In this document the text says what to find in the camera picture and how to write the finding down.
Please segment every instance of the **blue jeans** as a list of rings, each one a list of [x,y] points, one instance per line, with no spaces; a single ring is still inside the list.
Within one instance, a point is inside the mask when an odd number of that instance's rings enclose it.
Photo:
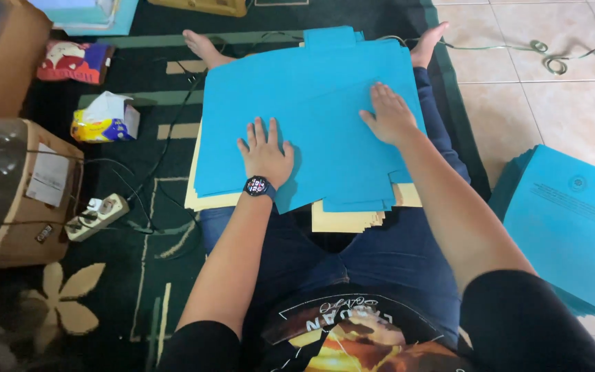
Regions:
[[[428,74],[415,69],[419,101],[428,138],[467,182],[467,167],[451,148],[438,113]],[[203,242],[208,254],[215,247],[234,207],[201,212]],[[336,283],[391,289],[438,324],[456,344],[460,298],[451,267],[430,231],[423,208],[396,208],[396,221],[366,229],[339,254],[323,251],[305,237],[290,214],[272,209],[263,241],[259,276],[250,306],[256,307]]]

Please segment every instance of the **smartwatch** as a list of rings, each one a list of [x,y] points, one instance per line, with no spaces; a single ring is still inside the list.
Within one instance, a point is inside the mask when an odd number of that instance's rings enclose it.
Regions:
[[[268,195],[272,201],[274,201],[274,196],[277,194],[277,190],[268,182],[268,179],[260,175],[248,179],[243,190],[253,197]]]

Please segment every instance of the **tile floor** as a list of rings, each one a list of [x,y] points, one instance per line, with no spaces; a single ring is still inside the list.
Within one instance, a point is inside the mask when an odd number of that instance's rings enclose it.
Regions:
[[[433,0],[444,35],[457,47],[537,39],[550,52],[595,48],[595,1]],[[491,187],[507,161],[546,144],[595,165],[595,57],[551,75],[533,52],[449,50]],[[595,317],[579,318],[595,338]]]

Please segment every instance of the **power strip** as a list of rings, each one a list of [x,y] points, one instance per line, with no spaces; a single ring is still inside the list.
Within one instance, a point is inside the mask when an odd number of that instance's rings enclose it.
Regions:
[[[130,210],[126,199],[117,194],[111,194],[104,200],[95,200],[98,201],[96,208],[87,209],[83,215],[75,216],[66,224],[64,229],[68,233],[68,239],[84,241]]]

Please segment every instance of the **watch face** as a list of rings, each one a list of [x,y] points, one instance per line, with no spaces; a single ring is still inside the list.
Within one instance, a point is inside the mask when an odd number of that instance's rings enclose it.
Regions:
[[[252,196],[262,195],[268,188],[268,181],[263,177],[252,177],[244,188]]]

